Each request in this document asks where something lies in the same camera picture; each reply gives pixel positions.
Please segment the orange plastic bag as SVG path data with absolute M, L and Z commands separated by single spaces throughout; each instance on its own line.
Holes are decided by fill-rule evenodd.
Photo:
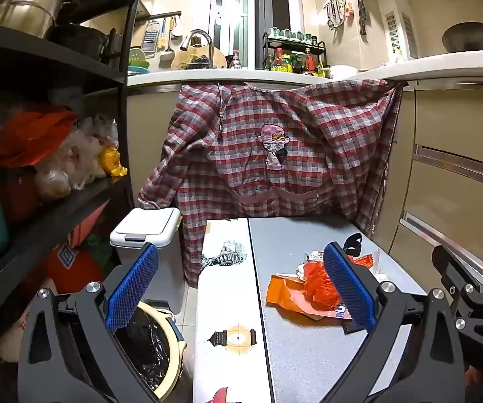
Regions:
M 342 299 L 319 261 L 308 261 L 303 265 L 304 294 L 314 304 L 334 309 L 342 304 Z

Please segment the black binder clip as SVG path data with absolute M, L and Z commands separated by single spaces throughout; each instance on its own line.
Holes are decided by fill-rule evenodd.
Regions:
M 354 233 L 344 241 L 343 250 L 351 258 L 359 258 L 362 253 L 363 235 Z

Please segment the orange pink snack package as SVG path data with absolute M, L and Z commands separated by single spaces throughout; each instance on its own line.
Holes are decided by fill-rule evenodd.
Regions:
M 266 303 L 285 311 L 295 312 L 314 321 L 324 318 L 352 320 L 345 305 L 334 309 L 323 308 L 314 304 L 304 294 L 303 281 L 296 275 L 272 275 L 266 293 Z

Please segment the black trash bag liner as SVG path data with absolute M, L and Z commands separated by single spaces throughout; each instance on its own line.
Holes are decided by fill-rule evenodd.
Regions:
M 170 364 L 170 349 L 161 326 L 141 308 L 115 337 L 141 378 L 155 391 L 165 379 Z

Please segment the round yellow trash basket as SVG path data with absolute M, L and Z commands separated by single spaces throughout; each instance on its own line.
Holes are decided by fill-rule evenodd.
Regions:
M 146 317 L 138 371 L 155 397 L 160 402 L 168 402 L 182 376 L 187 342 L 170 311 L 145 302 L 139 302 L 138 310 Z

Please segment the kitchen faucet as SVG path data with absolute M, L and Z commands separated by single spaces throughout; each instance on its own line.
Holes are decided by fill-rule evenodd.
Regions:
M 199 44 L 193 43 L 194 37 L 201 37 L 202 40 L 205 41 L 205 43 L 202 43 L 202 42 L 199 42 Z M 213 59 L 214 59 L 215 47 L 214 47 L 214 43 L 212 41 L 212 37 L 205 30 L 197 28 L 197 29 L 193 29 L 192 31 L 190 31 L 186 35 L 186 37 L 182 40 L 181 45 L 180 45 L 180 50 L 181 51 L 188 51 L 190 48 L 201 49 L 201 48 L 205 48 L 205 47 L 208 48 L 208 55 L 207 55 L 208 62 L 206 63 L 206 67 L 207 68 L 213 68 Z

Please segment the orange bag with blue logo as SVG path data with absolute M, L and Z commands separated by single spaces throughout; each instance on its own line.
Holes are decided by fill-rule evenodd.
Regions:
M 92 281 L 104 281 L 120 264 L 108 240 L 111 217 L 109 202 L 76 225 L 66 238 L 40 259 L 25 280 L 29 292 L 43 286 L 59 294 L 80 291 Z

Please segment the black white patterned cloth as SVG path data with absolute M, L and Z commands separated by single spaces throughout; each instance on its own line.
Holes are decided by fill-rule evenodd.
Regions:
M 240 265 L 246 258 L 243 245 L 236 241 L 226 241 L 223 243 L 220 253 L 214 257 L 202 255 L 202 267 L 231 267 Z

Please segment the white rice sack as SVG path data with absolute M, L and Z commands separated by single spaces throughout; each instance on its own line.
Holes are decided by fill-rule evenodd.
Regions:
M 21 344 L 35 294 L 20 284 L 2 307 L 3 318 L 14 318 L 0 337 L 0 358 L 7 363 L 17 363 Z

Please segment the red plaid apron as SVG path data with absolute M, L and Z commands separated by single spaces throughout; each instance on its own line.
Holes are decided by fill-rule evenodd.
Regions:
M 402 92 L 382 79 L 282 91 L 183 85 L 138 201 L 180 210 L 188 283 L 199 282 L 212 219 L 335 213 L 371 236 Z

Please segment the clear plastic bags bundle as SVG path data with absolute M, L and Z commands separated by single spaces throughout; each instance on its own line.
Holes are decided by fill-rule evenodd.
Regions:
M 63 198 L 109 177 L 98 164 L 103 146 L 119 151 L 117 121 L 103 115 L 79 120 L 59 149 L 36 166 L 39 195 L 46 199 Z

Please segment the red bag on shelf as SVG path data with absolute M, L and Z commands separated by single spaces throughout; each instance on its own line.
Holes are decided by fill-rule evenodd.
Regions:
M 35 167 L 59 149 L 78 119 L 59 106 L 22 110 L 0 130 L 0 168 Z

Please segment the black wok pan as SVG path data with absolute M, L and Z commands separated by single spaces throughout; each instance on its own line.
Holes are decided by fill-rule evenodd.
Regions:
M 442 43 L 449 53 L 482 51 L 483 23 L 463 22 L 453 25 L 445 30 Z

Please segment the metal grater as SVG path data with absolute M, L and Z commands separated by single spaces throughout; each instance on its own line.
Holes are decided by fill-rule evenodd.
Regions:
M 153 58 L 156 54 L 160 33 L 160 23 L 155 20 L 148 21 L 141 42 L 141 49 L 145 53 L 146 58 Z

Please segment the spice rack with bottles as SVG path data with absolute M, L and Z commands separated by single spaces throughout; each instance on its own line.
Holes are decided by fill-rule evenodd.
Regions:
M 262 57 L 264 70 L 331 77 L 326 44 L 311 34 L 270 28 L 262 35 Z

